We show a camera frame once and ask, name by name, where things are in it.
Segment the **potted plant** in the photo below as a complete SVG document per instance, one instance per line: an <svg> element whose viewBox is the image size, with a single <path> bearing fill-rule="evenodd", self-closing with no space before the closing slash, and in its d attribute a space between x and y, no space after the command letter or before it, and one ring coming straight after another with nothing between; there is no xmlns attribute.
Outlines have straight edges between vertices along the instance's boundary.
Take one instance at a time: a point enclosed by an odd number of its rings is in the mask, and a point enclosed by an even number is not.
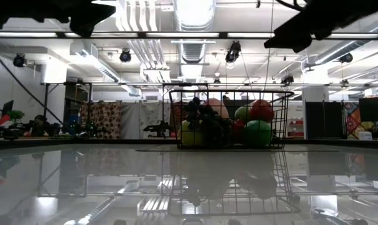
<svg viewBox="0 0 378 225"><path fill-rule="evenodd" d="M12 125L21 123L21 119L25 116L25 114L19 110L11 110L7 114L9 116L9 120L12 121Z"/></svg>

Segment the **glossy white floor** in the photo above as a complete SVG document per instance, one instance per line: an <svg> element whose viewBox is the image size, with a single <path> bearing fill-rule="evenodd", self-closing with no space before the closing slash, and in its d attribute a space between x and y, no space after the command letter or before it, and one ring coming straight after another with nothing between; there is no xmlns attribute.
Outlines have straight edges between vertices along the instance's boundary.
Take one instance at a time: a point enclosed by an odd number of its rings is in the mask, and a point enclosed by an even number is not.
<svg viewBox="0 0 378 225"><path fill-rule="evenodd" d="M378 150L0 151L0 224L378 224Z"/></svg>

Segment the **ceiling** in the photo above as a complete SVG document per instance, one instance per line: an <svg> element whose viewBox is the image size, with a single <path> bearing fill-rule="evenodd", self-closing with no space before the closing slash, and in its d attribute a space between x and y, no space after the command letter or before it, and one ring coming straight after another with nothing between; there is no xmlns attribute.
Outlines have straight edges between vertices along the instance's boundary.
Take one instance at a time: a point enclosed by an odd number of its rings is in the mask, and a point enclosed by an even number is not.
<svg viewBox="0 0 378 225"><path fill-rule="evenodd" d="M159 31L174 31L174 12L172 0L160 0L156 2L156 22ZM256 1L248 0L217 0L216 13L212 31L235 31L235 32L271 32L282 23L293 17L297 12L281 6L272 0L262 0L261 7L256 8ZM374 14L360 21L355 22L345 29L336 32L359 33L365 32L368 26L378 20L378 14ZM95 31L118 31L114 17L110 17L98 24ZM68 24L60 24L55 20L46 20L45 23L38 23L32 19L10 19L5 25L5 31L69 31ZM295 83L301 81L300 62L296 62L302 56L316 56L339 44L341 41L313 41L306 50L295 54L290 49L265 49L265 40L239 40L242 52L232 69L226 67L224 57L231 45L231 40L216 40L214 44L208 44L205 58L205 66L202 69L202 81L212 82L215 73L220 74L221 82L246 83L248 80L254 83L272 83L274 78L280 82L281 75L278 75L284 68L290 67ZM99 58L109 67L119 73L120 77L127 81L143 82L140 72L140 61L133 51L132 60L129 63L122 63L119 55L122 48L129 45L125 39L91 39L85 43L95 45L99 50ZM79 60L77 56L70 56L69 46L71 40L29 40L29 39L2 39L0 44L7 46L42 46L48 48L66 58L71 66L68 76L83 78L85 81L103 82L102 74L92 65ZM162 51L167 65L171 69L171 79L177 78L180 74L179 51L176 44L171 40L161 40ZM341 65L338 62L330 62L326 66L329 69L331 82L338 83L342 78L353 74L364 72L378 66L378 54L368 59L366 56L378 52L378 41L373 41L365 46L351 52L354 60L349 64ZM358 83L366 83L378 79L378 74L371 74L358 80Z"/></svg>

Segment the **reflective floor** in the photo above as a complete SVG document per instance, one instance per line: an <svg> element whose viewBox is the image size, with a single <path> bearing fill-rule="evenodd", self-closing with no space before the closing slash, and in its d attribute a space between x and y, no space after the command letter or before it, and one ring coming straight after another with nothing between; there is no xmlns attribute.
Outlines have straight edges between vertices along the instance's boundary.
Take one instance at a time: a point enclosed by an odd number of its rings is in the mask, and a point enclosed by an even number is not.
<svg viewBox="0 0 378 225"><path fill-rule="evenodd" d="M0 224L378 224L378 150L158 149L2 150Z"/></svg>

